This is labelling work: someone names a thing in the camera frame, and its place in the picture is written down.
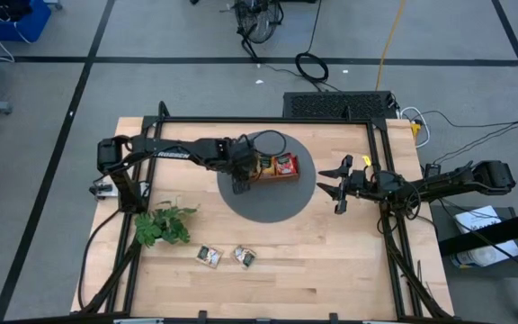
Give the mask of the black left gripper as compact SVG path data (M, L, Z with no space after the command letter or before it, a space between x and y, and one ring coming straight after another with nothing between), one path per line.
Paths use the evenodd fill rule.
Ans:
M234 194L243 194L250 190L257 167L255 143L246 134L228 143L228 159L220 172L231 176Z

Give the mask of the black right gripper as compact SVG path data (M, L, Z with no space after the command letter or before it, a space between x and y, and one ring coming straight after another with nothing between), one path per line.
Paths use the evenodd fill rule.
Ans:
M346 196L351 195L370 201L377 200L377 194L371 191L372 185L366 179L364 170L350 171L353 166L353 156L346 155L337 169L323 170L318 173L329 178L340 178L338 186L324 183L317 183L317 186L327 193L333 201L337 201L335 214L343 214L347 209Z

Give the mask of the yellow tea packet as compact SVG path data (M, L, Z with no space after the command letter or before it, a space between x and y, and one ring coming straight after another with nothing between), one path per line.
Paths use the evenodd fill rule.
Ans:
M275 157L260 156L259 158L260 177L276 176Z

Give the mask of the red tea packet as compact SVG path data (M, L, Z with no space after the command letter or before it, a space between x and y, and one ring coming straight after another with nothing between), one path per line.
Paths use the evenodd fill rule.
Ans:
M298 171L296 157L286 153L275 158L275 169L278 176L296 175Z

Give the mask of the brown wooden tea box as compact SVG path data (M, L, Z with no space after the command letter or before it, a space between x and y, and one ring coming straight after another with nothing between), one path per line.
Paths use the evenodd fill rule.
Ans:
M299 160L298 160L298 157L296 157L296 161L297 161L297 167L298 167L298 173L296 175L276 175L276 176L272 176L272 177L260 177L260 167L259 167L259 158L260 156L265 156L265 155L259 155L258 156L258 160L257 160L257 165L256 165L256 169L255 171L251 174L251 179L253 181L259 181L259 182L265 182L265 181L282 181L282 180L291 180L291 179L295 179L295 178L299 178L299 175L300 175L300 171L299 171Z

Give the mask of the beige tea packet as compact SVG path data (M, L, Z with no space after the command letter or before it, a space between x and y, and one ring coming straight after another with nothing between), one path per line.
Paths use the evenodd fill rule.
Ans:
M200 247L199 251L197 252L195 259L198 262L200 262L210 268L215 269L218 267L219 261L222 256L223 256L222 250L217 249L215 247L202 245Z
M231 257L244 269L248 269L256 260L256 253L244 246L236 246L231 252Z

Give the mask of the round grey woven placemat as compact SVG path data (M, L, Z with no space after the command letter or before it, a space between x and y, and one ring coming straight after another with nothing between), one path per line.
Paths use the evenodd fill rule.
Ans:
M273 154L285 148L285 153L297 156L299 178L258 181L251 184L249 191L234 194L231 176L218 173L221 198L233 212L251 221L272 223L294 217L308 205L316 189L317 172L313 158L302 143L285 133L255 132L248 137L254 140L255 146L262 152Z

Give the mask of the black perforated computer case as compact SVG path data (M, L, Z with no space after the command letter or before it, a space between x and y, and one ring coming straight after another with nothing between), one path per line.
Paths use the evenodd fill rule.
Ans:
M288 92L284 118L396 119L399 105L390 91Z

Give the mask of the green leafy plant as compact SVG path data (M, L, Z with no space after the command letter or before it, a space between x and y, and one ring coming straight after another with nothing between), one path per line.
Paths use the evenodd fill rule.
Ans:
M135 239L147 248L158 241L171 245L190 243L191 234L184 221L193 216L198 208L179 207L176 202L162 201L158 208L140 213L135 221Z

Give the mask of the black floor fan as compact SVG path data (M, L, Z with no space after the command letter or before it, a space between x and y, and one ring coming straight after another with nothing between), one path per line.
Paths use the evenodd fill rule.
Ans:
M236 0L233 8L241 46L254 63L260 63L253 45L267 42L281 25L284 12L280 0Z

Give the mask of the white paper booklet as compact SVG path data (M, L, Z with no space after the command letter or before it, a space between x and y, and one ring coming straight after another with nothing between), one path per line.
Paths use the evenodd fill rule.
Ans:
M501 223L503 220L496 210L488 205L472 211L465 211L454 215L458 229L462 234L470 230L480 230L485 227ZM518 257L518 246L513 240L498 243L497 246L512 257ZM494 247L478 247L465 252L451 255L451 262L458 268L486 267L502 262L508 256Z

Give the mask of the black stand beam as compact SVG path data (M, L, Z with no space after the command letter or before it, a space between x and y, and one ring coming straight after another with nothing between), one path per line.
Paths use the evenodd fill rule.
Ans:
M518 239L518 216L473 230L455 218L451 218L460 229L467 232L439 242L443 256L449 256L475 248L482 248Z

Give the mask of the large blue bin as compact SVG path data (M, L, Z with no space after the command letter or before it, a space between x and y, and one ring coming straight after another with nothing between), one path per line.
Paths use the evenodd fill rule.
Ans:
M20 5L28 5L29 13L17 22L0 21L0 41L35 42L40 37L51 16L49 7L42 0L18 0Z

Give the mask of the black metal table frame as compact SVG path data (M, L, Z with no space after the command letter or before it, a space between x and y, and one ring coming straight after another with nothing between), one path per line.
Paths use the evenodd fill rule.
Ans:
M117 137L132 137L135 135L146 138L149 134L159 137L165 130L167 123L181 123L185 126L209 126L218 127L226 125L235 128L237 125L275 125L290 127L298 125L307 127L309 125L324 125L327 128L333 125L361 125L365 128L368 141L370 142L371 165L375 168L379 166L379 150L377 141L373 136L374 131L378 131L381 136L381 145L386 162L386 169L393 171L395 161L393 158L389 141L389 122L378 119L333 119L333 118L284 118L284 117L184 117L171 116L165 105L160 104L157 115L144 117L121 117L118 120L116 133ZM139 265L141 259L141 247L138 242L127 241L131 227L130 212L123 214L123 223L119 235L118 246L114 255L115 264L112 273L107 277L99 292L92 300L74 313L77 320L97 320L105 322L119 323L124 320L130 321L132 315L132 303L135 296L135 287L138 278ZM415 275L412 266L411 244L409 243L406 219L397 217L398 238L393 238L389 232L384 232L381 237L385 244L385 255L389 274L389 283L393 293L393 307L395 318L392 320L396 324L457 324L459 320L442 306L437 304L431 297L419 278ZM139 321L152 320L156 324L172 324L173 322L193 322L198 323L228 323L228 322L258 322L260 324L284 324L301 323L303 320L298 316L292 319L285 319L281 316L252 316L244 318L210 317L206 310L199 310L196 319L193 318L173 318L169 316L139 316Z

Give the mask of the silver metal bracket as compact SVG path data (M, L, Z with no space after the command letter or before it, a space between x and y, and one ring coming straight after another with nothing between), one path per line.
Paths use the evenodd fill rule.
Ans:
M95 200L104 200L108 197L117 197L119 192L116 186L108 182L94 182L89 187L89 192L94 196Z

